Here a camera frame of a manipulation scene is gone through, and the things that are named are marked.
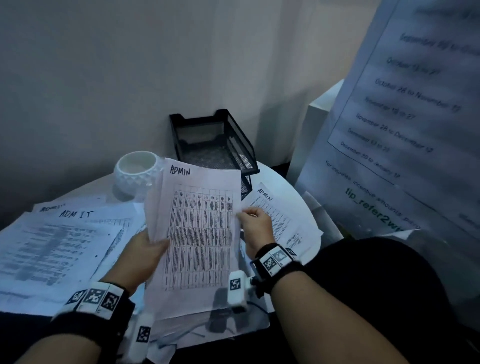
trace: person's right hand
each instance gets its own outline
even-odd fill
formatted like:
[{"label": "person's right hand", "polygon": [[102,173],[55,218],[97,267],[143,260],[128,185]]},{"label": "person's right hand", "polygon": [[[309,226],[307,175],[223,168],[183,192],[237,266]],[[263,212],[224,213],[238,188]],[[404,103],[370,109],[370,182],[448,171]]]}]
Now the person's right hand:
[{"label": "person's right hand", "polygon": [[247,255],[250,259],[254,259],[264,245],[275,243],[272,220],[259,207],[249,207],[242,211],[237,214],[237,217],[243,227]]}]

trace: textured white vase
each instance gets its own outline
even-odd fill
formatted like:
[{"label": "textured white vase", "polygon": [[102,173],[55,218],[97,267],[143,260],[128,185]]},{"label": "textured white vase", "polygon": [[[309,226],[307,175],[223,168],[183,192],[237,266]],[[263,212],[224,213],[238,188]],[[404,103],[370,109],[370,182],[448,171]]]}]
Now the textured white vase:
[{"label": "textured white vase", "polygon": [[116,186],[131,196],[144,194],[163,167],[163,159],[152,152],[125,154],[113,170]]}]

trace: forearm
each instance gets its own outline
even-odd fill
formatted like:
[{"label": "forearm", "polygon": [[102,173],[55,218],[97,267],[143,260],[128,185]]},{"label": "forearm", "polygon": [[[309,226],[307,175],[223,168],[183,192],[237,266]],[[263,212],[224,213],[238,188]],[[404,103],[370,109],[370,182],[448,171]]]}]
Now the forearm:
[{"label": "forearm", "polygon": [[373,326],[303,272],[281,278],[271,298],[300,364],[407,363]]},{"label": "forearm", "polygon": [[60,334],[36,342],[15,364],[95,364],[100,352],[87,338]]}]

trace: black mesh tray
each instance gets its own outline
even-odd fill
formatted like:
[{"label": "black mesh tray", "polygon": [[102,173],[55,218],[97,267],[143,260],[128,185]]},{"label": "black mesh tray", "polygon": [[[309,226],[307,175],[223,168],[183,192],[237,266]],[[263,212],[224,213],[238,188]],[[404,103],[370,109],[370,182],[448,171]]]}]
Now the black mesh tray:
[{"label": "black mesh tray", "polygon": [[242,199],[252,190],[250,175],[260,172],[255,152],[227,109],[203,118],[172,114],[170,123],[178,160],[217,170],[241,170]]}]

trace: person's right arm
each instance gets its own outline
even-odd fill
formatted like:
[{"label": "person's right arm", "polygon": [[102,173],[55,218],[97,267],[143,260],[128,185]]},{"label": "person's right arm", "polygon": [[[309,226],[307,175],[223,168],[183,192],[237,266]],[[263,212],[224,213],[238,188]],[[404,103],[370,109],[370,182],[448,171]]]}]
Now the person's right arm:
[{"label": "person's right arm", "polygon": [[[247,255],[253,259],[260,248],[275,241],[271,219],[256,207],[238,217]],[[304,272],[282,277],[273,287],[271,299],[300,364],[408,364],[380,332]]]}]

